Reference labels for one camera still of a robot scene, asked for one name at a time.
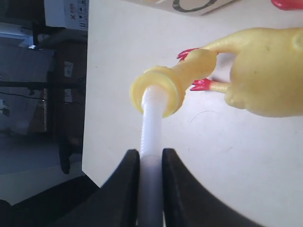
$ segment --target rubber chicken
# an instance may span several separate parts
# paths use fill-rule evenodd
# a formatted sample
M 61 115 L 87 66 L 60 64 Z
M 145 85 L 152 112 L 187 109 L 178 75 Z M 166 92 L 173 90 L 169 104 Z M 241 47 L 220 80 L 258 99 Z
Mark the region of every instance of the rubber chicken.
M 191 90 L 225 93 L 228 105 L 261 116 L 303 115 L 303 28 L 251 28 L 199 49 L 237 57 L 229 83 L 199 79 Z M 192 50 L 179 54 L 181 62 Z

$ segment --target white table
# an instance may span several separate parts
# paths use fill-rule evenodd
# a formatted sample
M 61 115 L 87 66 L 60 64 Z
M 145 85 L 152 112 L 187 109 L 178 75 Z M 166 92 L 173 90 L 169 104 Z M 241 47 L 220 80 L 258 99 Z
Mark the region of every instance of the white table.
M 232 32 L 303 26 L 303 11 L 270 0 L 239 0 L 201 17 L 123 1 L 91 0 L 83 171 L 102 185 L 125 152 L 139 149 L 141 114 L 129 87 L 155 65 Z M 212 77 L 228 80 L 233 56 L 221 54 Z M 229 107 L 223 94 L 187 92 L 163 120 L 163 145 L 175 148 L 211 193 L 268 227 L 303 226 L 303 117 L 259 117 Z

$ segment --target rubber chicken body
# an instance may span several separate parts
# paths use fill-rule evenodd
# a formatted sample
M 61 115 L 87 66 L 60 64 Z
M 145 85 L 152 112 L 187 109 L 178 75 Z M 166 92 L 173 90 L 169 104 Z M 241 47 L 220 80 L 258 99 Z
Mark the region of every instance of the rubber chicken body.
M 214 82 L 208 77 L 219 53 L 237 55 L 230 82 Z M 303 28 L 251 28 L 236 32 L 201 48 L 179 54 L 172 68 L 156 66 L 145 71 L 130 91 L 134 106 L 148 86 L 162 86 L 169 95 L 164 117 L 183 104 L 185 91 L 212 90 L 225 93 L 228 105 L 266 117 L 303 115 Z
M 201 49 L 237 57 L 230 83 L 195 80 L 192 90 L 225 93 L 228 105 L 261 116 L 303 115 L 303 28 L 242 30 Z

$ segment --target red object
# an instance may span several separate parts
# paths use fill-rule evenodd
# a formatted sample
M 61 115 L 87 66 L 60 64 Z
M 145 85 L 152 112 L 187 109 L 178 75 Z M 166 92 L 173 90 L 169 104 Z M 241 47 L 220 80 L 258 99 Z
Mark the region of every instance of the red object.
M 271 0 L 274 6 L 282 10 L 303 9 L 303 0 Z
M 178 54 L 177 59 L 180 59 L 179 61 L 183 61 L 186 58 L 186 56 L 189 54 L 189 52 L 196 50 L 196 49 L 197 48 L 182 51 L 180 54 Z
M 191 88 L 191 91 L 208 91 L 210 88 L 210 85 L 213 81 L 210 79 L 196 79 L 192 83 L 192 85 L 195 85 L 193 88 Z

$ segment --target black cable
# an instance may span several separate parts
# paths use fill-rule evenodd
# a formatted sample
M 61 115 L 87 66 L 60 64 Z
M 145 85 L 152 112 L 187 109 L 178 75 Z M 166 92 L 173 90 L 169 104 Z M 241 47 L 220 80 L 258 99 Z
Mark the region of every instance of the black cable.
M 48 101 L 47 99 L 36 98 L 36 97 L 29 97 L 29 96 L 24 96 L 24 95 L 20 95 L 20 94 L 13 94 L 13 93 L 6 93 L 6 92 L 0 92 L 0 94 L 9 95 L 9 96 L 19 96 L 19 97 L 31 98 L 31 99 L 42 100 L 42 101 Z M 78 103 L 78 102 L 65 102 L 64 101 L 64 103 L 71 103 L 71 104 L 75 103 L 75 104 L 81 105 L 81 103 Z

